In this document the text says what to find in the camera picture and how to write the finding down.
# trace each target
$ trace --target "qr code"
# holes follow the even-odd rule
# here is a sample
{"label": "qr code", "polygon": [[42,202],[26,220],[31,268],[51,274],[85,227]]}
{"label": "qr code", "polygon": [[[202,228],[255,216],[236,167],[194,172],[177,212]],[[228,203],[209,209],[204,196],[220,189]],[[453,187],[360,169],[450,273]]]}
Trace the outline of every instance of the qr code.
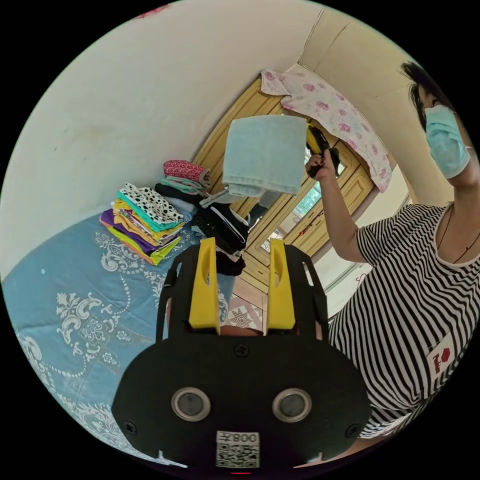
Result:
{"label": "qr code", "polygon": [[233,469],[257,468],[260,466],[259,445],[218,443],[216,466]]}

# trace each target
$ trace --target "purple clothing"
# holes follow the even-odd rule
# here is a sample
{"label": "purple clothing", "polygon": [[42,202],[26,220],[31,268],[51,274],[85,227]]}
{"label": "purple clothing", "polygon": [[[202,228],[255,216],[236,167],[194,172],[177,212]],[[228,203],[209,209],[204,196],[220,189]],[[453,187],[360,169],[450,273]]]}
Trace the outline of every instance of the purple clothing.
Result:
{"label": "purple clothing", "polygon": [[114,221],[114,211],[113,211],[112,208],[110,208],[109,210],[105,210],[101,214],[100,219],[101,219],[102,222],[105,222],[106,224],[110,225],[114,229],[118,230],[119,232],[122,232],[127,237],[132,239],[141,248],[141,251],[144,252],[147,255],[151,254],[155,250],[158,250],[160,248],[165,247],[165,245],[162,245],[162,246],[152,245],[151,243],[148,243],[140,235],[137,235],[136,233],[134,233],[132,231],[128,231],[121,223],[115,223],[115,221]]}

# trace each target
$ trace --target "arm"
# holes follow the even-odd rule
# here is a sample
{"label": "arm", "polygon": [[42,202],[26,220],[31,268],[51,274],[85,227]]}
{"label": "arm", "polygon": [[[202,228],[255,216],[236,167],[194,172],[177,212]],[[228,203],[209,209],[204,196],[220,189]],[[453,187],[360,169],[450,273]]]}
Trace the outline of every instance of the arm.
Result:
{"label": "arm", "polygon": [[352,220],[345,205],[339,183],[335,176],[335,168],[330,152],[326,150],[323,157],[314,155],[308,161],[305,168],[308,171],[314,165],[321,166],[314,178],[320,183],[326,229],[333,248],[338,256],[344,260],[366,263],[367,261],[360,253],[357,245],[356,233],[358,227]]}

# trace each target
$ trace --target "necklace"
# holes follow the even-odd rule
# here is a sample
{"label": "necklace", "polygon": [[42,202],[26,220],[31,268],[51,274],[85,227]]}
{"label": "necklace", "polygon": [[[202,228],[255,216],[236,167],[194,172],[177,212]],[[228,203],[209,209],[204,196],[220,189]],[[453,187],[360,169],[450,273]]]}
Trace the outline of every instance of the necklace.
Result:
{"label": "necklace", "polygon": [[[444,241],[444,236],[445,234],[447,233],[447,230],[449,228],[449,225],[450,225],[450,219],[452,218],[452,212],[454,211],[453,207],[450,208],[450,215],[448,216],[448,221],[446,223],[446,227],[445,227],[445,231],[443,232],[443,235],[441,236],[441,239],[440,239],[440,243],[438,244],[438,248],[437,248],[437,251],[440,249],[440,245],[442,244],[442,242]],[[467,252],[477,243],[477,240],[480,238],[480,232],[478,233],[478,235],[476,236],[476,239],[473,241],[473,243],[468,246],[466,249],[465,249],[465,252],[459,256],[453,263],[456,264],[462,257],[464,257]]]}

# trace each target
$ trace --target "label sticker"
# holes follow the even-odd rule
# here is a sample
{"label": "label sticker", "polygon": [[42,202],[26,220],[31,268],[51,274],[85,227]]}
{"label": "label sticker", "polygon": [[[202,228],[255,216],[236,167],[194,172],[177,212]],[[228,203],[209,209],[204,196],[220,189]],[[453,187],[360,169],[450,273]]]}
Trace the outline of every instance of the label sticker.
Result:
{"label": "label sticker", "polygon": [[255,432],[217,431],[216,466],[252,469],[260,466],[260,436]]}
{"label": "label sticker", "polygon": [[454,354],[454,340],[450,332],[427,357],[432,381],[435,381],[454,361]]}

